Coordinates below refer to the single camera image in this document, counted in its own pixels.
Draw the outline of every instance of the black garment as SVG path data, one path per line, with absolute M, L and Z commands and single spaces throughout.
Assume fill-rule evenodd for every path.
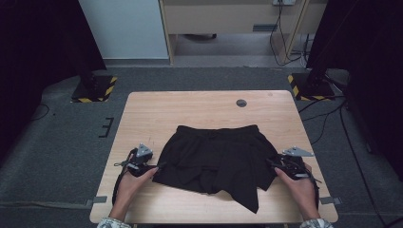
M 266 191 L 276 176 L 265 160 L 280 163 L 277 154 L 256 125 L 217 130 L 180 125 L 158 161 L 167 165 L 153 181 L 207 194 L 224 190 L 257 213 L 257 187 Z

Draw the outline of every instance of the black curtain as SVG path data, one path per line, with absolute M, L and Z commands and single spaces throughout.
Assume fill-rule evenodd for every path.
M 350 72 L 345 94 L 373 153 L 383 154 L 403 181 L 403 1 L 329 0 L 308 67 Z
M 106 66 L 77 0 L 0 0 L 0 39 L 2 162 L 43 89 L 78 75 L 72 60 L 88 70 Z

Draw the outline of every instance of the camouflage sleeve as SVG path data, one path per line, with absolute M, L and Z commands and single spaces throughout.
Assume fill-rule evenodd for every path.
M 302 222 L 299 228 L 333 228 L 333 225 L 325 219 L 317 218 Z
M 115 218 L 103 218 L 97 228 L 131 228 L 128 224 Z

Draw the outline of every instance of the yellow and black striped tape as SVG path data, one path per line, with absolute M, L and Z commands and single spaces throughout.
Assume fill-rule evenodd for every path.
M 73 103 L 92 103 L 92 102 L 106 102 L 107 99 L 110 96 L 110 93 L 113 90 L 113 87 L 115 86 L 116 80 L 118 80 L 118 77 L 112 77 L 112 79 L 110 80 L 109 86 L 105 92 L 105 96 L 104 97 L 100 97 L 100 98 L 78 98 L 78 99 L 72 99 L 71 101 Z
M 331 101 L 331 99 L 324 96 L 303 96 L 300 94 L 299 89 L 297 87 L 296 81 L 294 80 L 293 75 L 288 75 L 288 82 L 290 83 L 291 88 L 293 89 L 294 96 L 298 101 Z

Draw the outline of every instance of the table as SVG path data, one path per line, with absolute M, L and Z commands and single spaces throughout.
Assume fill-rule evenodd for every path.
M 241 99 L 246 106 L 240 107 Z M 90 220 L 99 222 L 112 208 L 111 196 L 128 152 L 139 143 L 154 151 L 149 164 L 156 164 L 164 145 L 178 125 L 195 128 L 235 128 L 257 124 L 259 130 L 281 153 L 294 145 L 313 152 L 294 99 L 285 90 L 133 92 L 112 145 L 97 193 L 105 203 L 94 203 Z M 315 157 L 304 161 L 312 166 L 322 198 L 329 197 Z M 256 214 L 231 199 L 226 192 L 205 195 L 148 182 L 136 196 L 125 221 L 130 223 L 292 223 L 301 222 L 297 205 L 286 186 L 276 178 L 267 192 L 258 189 Z M 319 213 L 337 220 L 333 204 L 320 204 Z

